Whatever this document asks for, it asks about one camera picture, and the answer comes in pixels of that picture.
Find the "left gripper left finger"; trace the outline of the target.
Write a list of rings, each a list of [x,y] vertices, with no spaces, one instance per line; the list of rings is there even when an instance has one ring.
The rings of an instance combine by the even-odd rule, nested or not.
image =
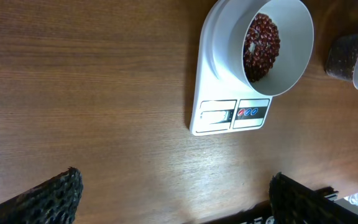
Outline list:
[[[73,223],[83,191],[74,167],[0,203],[0,223]]]

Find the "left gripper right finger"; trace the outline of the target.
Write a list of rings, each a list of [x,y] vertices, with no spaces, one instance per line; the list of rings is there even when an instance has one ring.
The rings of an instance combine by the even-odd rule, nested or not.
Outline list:
[[[357,214],[280,172],[270,181],[269,201],[279,224],[358,224]]]

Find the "white digital kitchen scale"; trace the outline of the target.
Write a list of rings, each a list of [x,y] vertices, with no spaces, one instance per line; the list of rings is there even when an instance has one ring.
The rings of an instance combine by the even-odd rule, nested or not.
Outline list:
[[[218,0],[200,36],[190,131],[195,136],[232,133],[263,126],[272,97],[253,90],[230,70],[236,31],[247,30],[265,5],[258,0]]]

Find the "white round bowl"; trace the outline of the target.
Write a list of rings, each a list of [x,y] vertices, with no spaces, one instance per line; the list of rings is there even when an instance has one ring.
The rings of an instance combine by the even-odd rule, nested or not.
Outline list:
[[[296,84],[314,44],[313,20],[300,0],[221,0],[215,10],[209,56],[219,79],[265,96],[281,95]],[[277,26],[280,48],[268,74],[251,83],[242,56],[246,33],[258,13],[269,16]]]

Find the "red adzuki beans in bowl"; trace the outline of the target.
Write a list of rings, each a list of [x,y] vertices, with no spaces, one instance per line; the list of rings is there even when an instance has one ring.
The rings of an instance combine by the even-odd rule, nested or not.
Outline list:
[[[244,40],[243,66],[246,77],[255,83],[273,68],[279,56],[280,38],[277,25],[268,15],[258,13]]]

